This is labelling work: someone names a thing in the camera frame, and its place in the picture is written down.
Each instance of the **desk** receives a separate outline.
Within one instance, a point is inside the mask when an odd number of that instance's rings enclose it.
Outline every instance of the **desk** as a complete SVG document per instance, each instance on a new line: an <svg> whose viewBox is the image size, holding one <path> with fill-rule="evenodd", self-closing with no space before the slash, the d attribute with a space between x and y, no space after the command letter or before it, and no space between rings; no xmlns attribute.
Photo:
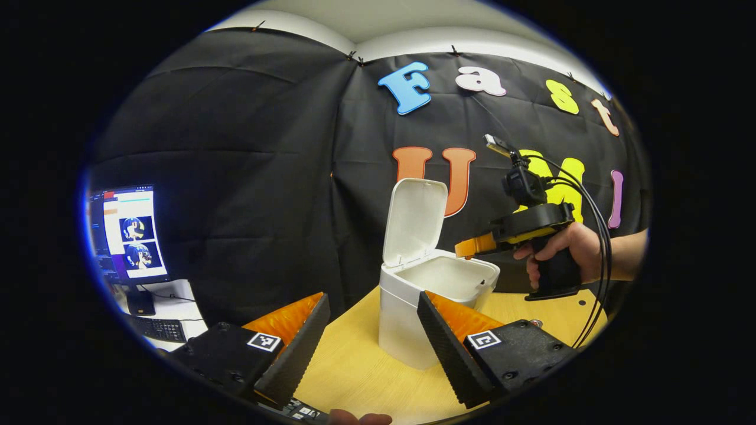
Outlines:
<svg viewBox="0 0 756 425"><path fill-rule="evenodd" d="M189 281L185 279L162 282L159 284L149 284L145 285L144 288L157 295L170 296L173 293L181 298L194 299L194 294L191 291L191 285L189 285ZM116 296L115 298L121 310L128 314L129 307L126 305L126 297ZM176 298L162 298L160 296L153 296L153 301L155 302L155 315L144 316L146 318L178 320L202 318L200 310L197 308L196 302ZM181 327L184 328L184 335L187 337L187 339L196 337L207 330L207 325L203 320L182 321ZM184 345L184 343L160 341L148 337L143 338L150 344L152 344L153 347L164 349L166 351L173 351L178 347Z"/></svg>
<svg viewBox="0 0 756 425"><path fill-rule="evenodd" d="M576 296L536 302L525 301L524 296L493 293L481 312L505 324L539 319L546 332L569 345L583 329L596 299L587 289ZM379 312L376 287L329 324L294 397L326 412L341 408L357 417L388 414L394 419L392 425L417 425L469 411L457 401L441 365L418 371L378 347ZM586 343L605 324L602 312Z"/></svg>

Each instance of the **wooden table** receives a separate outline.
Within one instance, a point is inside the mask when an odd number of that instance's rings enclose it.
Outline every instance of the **wooden table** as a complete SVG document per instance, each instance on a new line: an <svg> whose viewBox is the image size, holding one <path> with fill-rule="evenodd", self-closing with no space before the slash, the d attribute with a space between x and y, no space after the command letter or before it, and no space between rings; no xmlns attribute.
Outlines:
<svg viewBox="0 0 756 425"><path fill-rule="evenodd" d="M524 296L493 293L481 312L505 324L539 319L546 332L570 345L595 300L587 289L576 296L537 302L525 301ZM394 419L392 425L417 425L469 411L457 401L441 365L418 371L378 346L379 312L380 289L376 287L329 324L294 397L325 412L341 408L357 417L388 414ZM605 324L602 312L586 343Z"/></svg>

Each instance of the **white trash bin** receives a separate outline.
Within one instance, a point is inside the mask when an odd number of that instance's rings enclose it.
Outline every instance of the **white trash bin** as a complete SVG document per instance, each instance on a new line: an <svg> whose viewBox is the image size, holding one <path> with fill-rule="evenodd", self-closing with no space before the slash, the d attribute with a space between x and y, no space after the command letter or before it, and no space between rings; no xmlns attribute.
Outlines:
<svg viewBox="0 0 756 425"><path fill-rule="evenodd" d="M391 195L380 274L378 344L416 369L438 364L417 317L420 292L480 310L496 287L499 268L477 259L458 259L437 250L448 192L440 181L404 178Z"/></svg>

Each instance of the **open lid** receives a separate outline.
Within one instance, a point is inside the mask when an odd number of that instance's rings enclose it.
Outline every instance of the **open lid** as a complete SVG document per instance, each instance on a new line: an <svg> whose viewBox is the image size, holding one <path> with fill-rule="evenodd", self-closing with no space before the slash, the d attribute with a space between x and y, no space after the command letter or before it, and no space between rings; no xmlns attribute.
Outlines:
<svg viewBox="0 0 756 425"><path fill-rule="evenodd" d="M444 224L448 191L440 181L403 178L391 193L383 262L405 264L435 249Z"/></svg>

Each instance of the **keyboard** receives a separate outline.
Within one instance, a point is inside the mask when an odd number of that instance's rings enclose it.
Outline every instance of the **keyboard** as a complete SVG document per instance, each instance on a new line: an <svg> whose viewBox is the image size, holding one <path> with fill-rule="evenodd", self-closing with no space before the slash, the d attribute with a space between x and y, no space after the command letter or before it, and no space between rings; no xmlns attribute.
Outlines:
<svg viewBox="0 0 756 425"><path fill-rule="evenodd" d="M154 340L172 343L187 342L181 322L176 319L153 319L123 314L138 333Z"/></svg>

